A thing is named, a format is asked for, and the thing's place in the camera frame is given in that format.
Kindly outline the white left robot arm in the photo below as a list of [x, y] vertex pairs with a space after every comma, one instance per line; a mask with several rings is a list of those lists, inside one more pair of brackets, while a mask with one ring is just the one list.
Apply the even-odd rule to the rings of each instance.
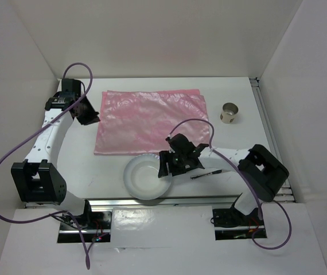
[[61, 90], [45, 104], [43, 125], [34, 146], [23, 162], [14, 163], [11, 175], [22, 202], [51, 205], [69, 211], [79, 228], [93, 222], [90, 203], [67, 190], [67, 183], [57, 170], [57, 160], [65, 135], [77, 120], [81, 125], [99, 122], [98, 112], [83, 96], [84, 84], [75, 79], [61, 81]]

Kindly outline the metal cup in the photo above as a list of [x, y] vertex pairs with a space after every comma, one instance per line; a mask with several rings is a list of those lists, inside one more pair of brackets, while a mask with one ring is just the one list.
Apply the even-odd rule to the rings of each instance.
[[233, 123], [236, 115], [238, 114], [238, 106], [234, 103], [225, 103], [222, 106], [220, 120], [225, 124]]

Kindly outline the white scalloped plate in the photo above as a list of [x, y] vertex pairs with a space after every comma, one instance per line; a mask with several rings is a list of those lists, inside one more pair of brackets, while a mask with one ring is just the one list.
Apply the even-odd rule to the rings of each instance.
[[123, 182], [136, 199], [150, 201], [164, 195], [172, 185], [172, 176], [158, 177], [159, 156], [142, 154], [132, 158], [124, 168]]

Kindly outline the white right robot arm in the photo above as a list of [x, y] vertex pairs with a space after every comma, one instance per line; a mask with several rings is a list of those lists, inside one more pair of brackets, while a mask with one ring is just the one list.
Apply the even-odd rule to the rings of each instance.
[[167, 137], [170, 150], [159, 153], [158, 177], [177, 176], [196, 169], [235, 172], [248, 191], [241, 194], [230, 211], [231, 220], [242, 225], [257, 209], [263, 218], [262, 203], [272, 202], [289, 177], [288, 169], [263, 145], [250, 149], [215, 149], [210, 144], [194, 145], [183, 134]]

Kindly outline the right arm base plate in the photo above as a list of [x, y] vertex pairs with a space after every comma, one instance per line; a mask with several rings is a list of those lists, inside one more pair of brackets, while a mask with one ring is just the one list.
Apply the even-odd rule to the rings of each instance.
[[215, 240], [267, 238], [264, 222], [258, 218], [258, 209], [244, 215], [235, 208], [213, 209], [210, 223], [215, 229]]

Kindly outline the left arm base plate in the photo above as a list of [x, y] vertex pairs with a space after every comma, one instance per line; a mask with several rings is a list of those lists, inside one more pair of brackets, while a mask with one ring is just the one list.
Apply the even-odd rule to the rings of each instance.
[[[59, 223], [57, 243], [81, 243], [76, 224], [70, 216], [57, 215], [53, 218]], [[112, 211], [92, 212], [86, 224], [80, 224], [84, 241], [109, 243], [111, 241]]]

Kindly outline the aluminium right side rail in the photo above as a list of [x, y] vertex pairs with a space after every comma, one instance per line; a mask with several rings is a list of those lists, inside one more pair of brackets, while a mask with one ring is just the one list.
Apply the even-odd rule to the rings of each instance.
[[[261, 116], [263, 128], [266, 132], [266, 137], [267, 137], [268, 144], [270, 146], [270, 151], [281, 163], [283, 163], [277, 146], [277, 142], [275, 140], [273, 128], [271, 126], [270, 119], [266, 110], [266, 106], [261, 94], [260, 85], [259, 85], [260, 80], [258, 78], [249, 78], [249, 81]], [[275, 197], [275, 200], [280, 203], [295, 203], [294, 194], [288, 179], [285, 181], [285, 183], [279, 190], [278, 194]]]

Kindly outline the aluminium front rail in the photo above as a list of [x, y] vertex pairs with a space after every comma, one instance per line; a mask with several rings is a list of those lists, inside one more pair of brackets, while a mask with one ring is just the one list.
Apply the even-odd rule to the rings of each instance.
[[91, 199], [92, 208], [108, 207], [153, 207], [153, 206], [186, 206], [186, 205], [231, 205], [237, 196], [209, 196], [209, 197], [174, 197], [160, 198], [150, 201], [139, 199]]

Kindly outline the pink satin rose cloth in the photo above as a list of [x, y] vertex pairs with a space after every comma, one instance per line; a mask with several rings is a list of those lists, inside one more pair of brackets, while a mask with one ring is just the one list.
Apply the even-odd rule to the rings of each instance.
[[157, 92], [104, 91], [95, 155], [156, 154], [168, 150], [169, 134], [194, 144], [210, 137], [207, 106], [198, 89]]

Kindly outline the aluminium rail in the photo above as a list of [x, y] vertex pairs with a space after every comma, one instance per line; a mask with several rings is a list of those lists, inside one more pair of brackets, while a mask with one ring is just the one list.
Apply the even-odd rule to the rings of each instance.
[[209, 196], [209, 197], [174, 197], [160, 198], [150, 201], [139, 199], [91, 199], [92, 208], [108, 207], [153, 207], [153, 206], [186, 206], [186, 205], [231, 205], [237, 196]]
[[[270, 146], [270, 151], [281, 163], [283, 163], [277, 146], [277, 142], [275, 140], [273, 128], [271, 126], [270, 119], [266, 110], [266, 106], [261, 94], [260, 85], [259, 85], [260, 80], [258, 78], [249, 78], [249, 81], [261, 116], [263, 128], [266, 132], [266, 137], [267, 137], [268, 144]], [[280, 203], [295, 203], [294, 194], [288, 179], [285, 181], [285, 183], [279, 190], [278, 194], [275, 197], [275, 200]]]

